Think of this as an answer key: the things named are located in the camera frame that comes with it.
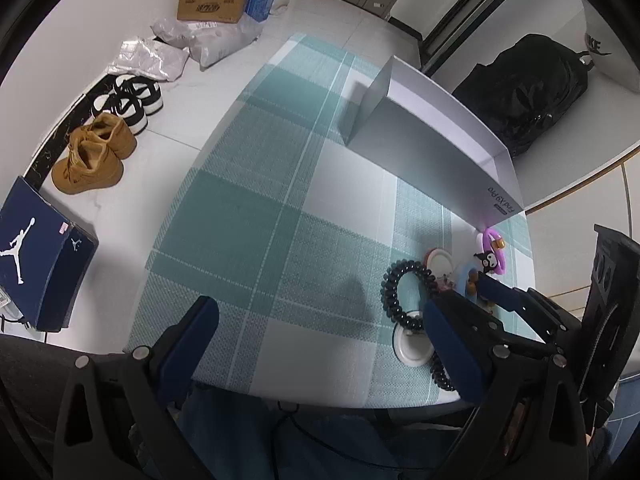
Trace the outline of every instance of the table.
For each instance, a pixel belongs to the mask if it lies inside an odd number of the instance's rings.
[[[452,399],[408,368],[380,304],[389,263],[434,247],[455,262],[477,232],[361,158],[344,139],[380,69],[297,34],[247,85],[194,163],[162,224],[127,349],[152,344],[201,294],[220,326],[194,379],[236,392],[340,407]],[[527,223],[497,226],[507,285],[534,285]],[[405,310],[417,309],[408,285]],[[528,333],[515,314],[505,328]]]

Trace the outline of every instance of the shoe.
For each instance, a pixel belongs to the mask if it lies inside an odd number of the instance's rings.
[[[122,161],[105,142],[91,142],[76,137],[69,146],[69,156],[53,165],[51,178],[61,192],[73,195],[115,186],[123,172]]]
[[[131,94],[98,95],[91,106],[91,114],[97,117],[102,112],[122,117],[134,135],[139,134],[146,127],[145,109],[140,99]]]
[[[142,103],[145,114],[155,114],[163,106],[160,85],[157,81],[141,75],[123,74],[113,84],[116,94],[130,94]]]
[[[98,114],[91,124],[85,124],[73,130],[69,135],[70,146],[76,138],[87,139],[98,144],[104,143],[120,160],[131,155],[138,145],[136,137],[133,136],[124,119],[108,112]]]

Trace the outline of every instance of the metal bolt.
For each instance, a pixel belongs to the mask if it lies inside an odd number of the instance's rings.
[[[506,359],[507,357],[509,357],[509,355],[511,355],[510,350],[506,346],[502,345],[494,346],[492,351],[498,359]]]
[[[564,356],[560,354],[554,355],[554,364],[560,368],[564,368],[566,366],[566,359]]]
[[[89,364],[89,356],[81,355],[78,359],[76,359],[76,368],[84,368]]]
[[[139,346],[138,348],[136,348],[133,351],[133,358],[136,361],[142,361],[144,359],[146,359],[147,357],[149,357],[149,354],[151,352],[149,351],[149,347],[148,346]]]

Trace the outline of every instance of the jumpman logo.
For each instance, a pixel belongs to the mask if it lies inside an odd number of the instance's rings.
[[[11,249],[7,249],[6,251],[0,251],[0,256],[14,257],[15,270],[18,273],[18,285],[21,285],[24,283],[24,281],[22,280],[22,275],[20,273],[20,248],[22,247],[22,242],[24,241],[24,237],[29,232],[29,229],[31,229],[31,226],[34,225],[35,223],[36,223],[36,219],[32,218],[31,221],[29,222],[29,226],[27,227],[27,229],[26,230],[20,229],[20,234],[18,234],[17,237],[15,237],[14,240],[12,240],[9,243],[9,246],[11,247]]]

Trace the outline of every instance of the brown shoe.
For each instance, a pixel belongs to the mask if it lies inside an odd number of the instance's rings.
[[[74,138],[69,156],[57,161],[51,170],[53,184],[68,195],[115,186],[122,178],[122,161],[106,142]]]
[[[127,158],[136,149],[138,141],[123,118],[103,112],[91,124],[80,126],[69,135],[69,145],[75,139],[106,144],[120,159]]]

